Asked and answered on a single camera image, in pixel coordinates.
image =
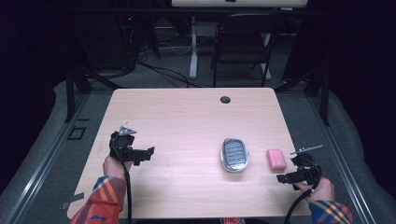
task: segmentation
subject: chair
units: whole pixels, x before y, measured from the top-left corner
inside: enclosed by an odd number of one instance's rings
[[[237,13],[222,18],[216,29],[211,68],[216,87],[218,63],[265,63],[262,87],[271,58],[276,35],[282,28],[279,18],[263,13]],[[264,44],[263,35],[269,35]]]

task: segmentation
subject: plaid sleeve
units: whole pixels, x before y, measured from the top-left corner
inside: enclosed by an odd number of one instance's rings
[[[353,222],[352,213],[341,204],[330,201],[316,201],[309,204],[312,212],[312,223],[340,223]]]
[[[119,223],[126,191],[125,180],[100,177],[88,201],[73,216],[70,223]]]

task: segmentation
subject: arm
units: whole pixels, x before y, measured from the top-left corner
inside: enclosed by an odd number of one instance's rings
[[[295,183],[301,191],[306,191],[312,186],[302,182]],[[336,203],[334,199],[334,186],[332,182],[322,177],[320,183],[310,196],[305,198],[311,210],[312,223],[352,223],[353,216],[349,209]]]
[[[125,162],[131,169],[132,163]],[[73,216],[70,223],[118,223],[122,211],[126,183],[122,165],[111,157],[103,164],[104,175],[93,187],[88,201]]]

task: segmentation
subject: pink box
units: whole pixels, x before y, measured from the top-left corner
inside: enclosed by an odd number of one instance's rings
[[[269,149],[267,159],[272,171],[284,171],[286,169],[286,162],[281,149]]]

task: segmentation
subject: table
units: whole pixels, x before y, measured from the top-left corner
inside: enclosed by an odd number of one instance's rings
[[[224,104],[220,98],[231,102]],[[131,169],[133,218],[285,216],[299,191],[277,182],[266,151],[283,150],[295,172],[290,134],[276,95],[267,88],[116,90],[94,140],[76,194],[72,217],[92,193],[109,153],[110,135],[126,122],[137,130],[133,147],[155,147],[151,161]],[[242,139],[249,165],[242,173],[226,171],[220,151],[226,138]],[[306,202],[293,213],[309,216]],[[120,217],[127,217],[127,202]]]
[[[236,0],[226,2],[225,0],[172,0],[173,7],[280,7],[290,10],[293,7],[305,7],[307,0]],[[198,49],[196,42],[196,21],[191,18],[191,64],[190,78],[197,78]],[[267,72],[266,80],[270,80],[270,72]]]

